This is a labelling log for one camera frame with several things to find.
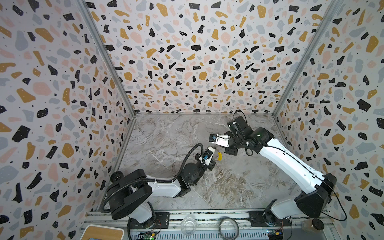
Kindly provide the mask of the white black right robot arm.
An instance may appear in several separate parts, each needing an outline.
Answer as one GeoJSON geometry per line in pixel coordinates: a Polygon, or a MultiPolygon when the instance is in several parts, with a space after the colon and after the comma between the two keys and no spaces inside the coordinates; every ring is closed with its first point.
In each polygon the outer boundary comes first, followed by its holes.
{"type": "Polygon", "coordinates": [[[323,214],[337,183],[334,175],[324,175],[308,166],[267,129],[253,130],[241,116],[227,122],[227,126],[230,130],[223,137],[217,136],[217,145],[233,156],[239,149],[260,154],[285,172],[301,189],[297,197],[270,202],[263,213],[267,224],[275,225],[278,220],[299,214],[314,219],[323,214]]]}

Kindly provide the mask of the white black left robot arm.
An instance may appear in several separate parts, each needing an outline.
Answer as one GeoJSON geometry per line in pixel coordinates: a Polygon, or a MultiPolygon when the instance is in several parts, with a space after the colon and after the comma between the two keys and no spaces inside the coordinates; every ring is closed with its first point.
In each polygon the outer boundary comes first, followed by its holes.
{"type": "Polygon", "coordinates": [[[148,176],[139,169],[127,176],[121,171],[112,174],[112,184],[107,188],[108,210],[113,220],[130,217],[140,224],[147,224],[156,218],[150,197],[183,197],[196,186],[207,170],[213,170],[216,162],[213,160],[214,148],[207,148],[201,155],[196,154],[195,163],[186,164],[180,175],[171,179],[157,179],[146,182],[148,176]]]}

